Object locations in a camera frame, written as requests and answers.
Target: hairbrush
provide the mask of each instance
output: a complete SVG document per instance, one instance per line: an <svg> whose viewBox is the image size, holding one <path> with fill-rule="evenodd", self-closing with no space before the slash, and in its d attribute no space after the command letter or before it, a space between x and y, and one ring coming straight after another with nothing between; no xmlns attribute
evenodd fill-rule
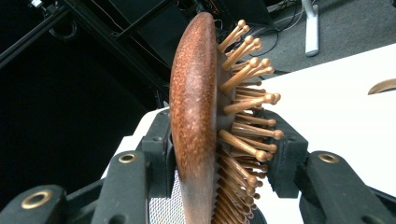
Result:
<svg viewBox="0 0 396 224"><path fill-rule="evenodd" d="M272 74L270 60L240 59L260 49L244 21L218 44L209 13L197 14L177 47L170 83L170 120L187 223L248 223L268 165L277 151L265 140L283 137L273 119L255 118L279 93L256 90L252 77Z"/></svg>

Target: gray floor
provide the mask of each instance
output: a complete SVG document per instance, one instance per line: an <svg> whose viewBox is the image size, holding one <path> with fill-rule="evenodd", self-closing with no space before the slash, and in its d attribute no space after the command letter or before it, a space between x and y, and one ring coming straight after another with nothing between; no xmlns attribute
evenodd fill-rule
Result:
<svg viewBox="0 0 396 224"><path fill-rule="evenodd" d="M311 58L304 54L304 13L293 28L279 33L275 48L261 58L270 58L277 70L293 72L396 43L396 8L389 0L318 0L315 4L319 10L319 54ZM293 13L290 10L274 21ZM264 52L274 45L276 36L261 39Z"/></svg>

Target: white stand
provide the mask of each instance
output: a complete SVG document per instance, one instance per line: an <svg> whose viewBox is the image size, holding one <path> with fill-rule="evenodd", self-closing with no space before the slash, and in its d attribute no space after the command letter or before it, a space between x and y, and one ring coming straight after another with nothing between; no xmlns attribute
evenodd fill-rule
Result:
<svg viewBox="0 0 396 224"><path fill-rule="evenodd" d="M312 6L310 0L302 0L302 4L306 12L305 55L312 57L319 53L318 5Z"/></svg>

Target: white surface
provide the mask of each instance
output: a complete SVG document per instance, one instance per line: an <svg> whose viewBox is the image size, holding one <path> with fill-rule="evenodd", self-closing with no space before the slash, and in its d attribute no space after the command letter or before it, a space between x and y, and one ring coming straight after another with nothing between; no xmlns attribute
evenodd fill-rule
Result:
<svg viewBox="0 0 396 224"><path fill-rule="evenodd" d="M168 108L169 107L150 111L145 116L143 116L143 118L140 120L139 124L137 125L136 130L134 130L134 134L131 136L125 136L122 138L119 148L117 148L116 153L114 153L114 155L117 155L124 151L135 150L137 148L137 146L139 145L140 140L149 131L149 127L151 126L151 123L152 123L152 121L154 121L157 114L165 109L168 109ZM105 169L105 171L102 175L102 178L106 177L107 170L108 170L108 166Z"/></svg>
<svg viewBox="0 0 396 224"><path fill-rule="evenodd" d="M396 91L367 95L396 77L395 56L396 44L265 80L282 99L264 107L307 139L308 151L338 154L366 185L396 196ZM303 223L299 201L278 199L264 183L257 205L268 223Z"/></svg>

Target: black cable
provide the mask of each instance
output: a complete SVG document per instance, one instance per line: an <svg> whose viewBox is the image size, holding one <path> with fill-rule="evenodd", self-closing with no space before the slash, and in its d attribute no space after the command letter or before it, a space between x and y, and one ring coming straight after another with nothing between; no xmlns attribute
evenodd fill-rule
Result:
<svg viewBox="0 0 396 224"><path fill-rule="evenodd" d="M275 33L276 33L276 41L275 41L275 44L270 49L268 49L267 51L265 51L263 53L257 54L257 55L249 54L249 56L251 56L251 57L260 57L260 56L270 52L271 50L273 50L275 48L276 44L277 44L277 41L279 40L279 31L275 31Z"/></svg>
<svg viewBox="0 0 396 224"><path fill-rule="evenodd" d="M288 27L291 25L291 23L294 21L294 18L295 18L296 15L297 15L297 6L298 6L298 5L299 5L299 4L295 4L295 5L294 5L294 14L293 14L293 16L291 17L291 20L289 21L289 23L288 23L285 27L283 27L282 29L277 29L277 28L274 26L274 28L277 29L279 32L282 32L282 31L288 29Z"/></svg>

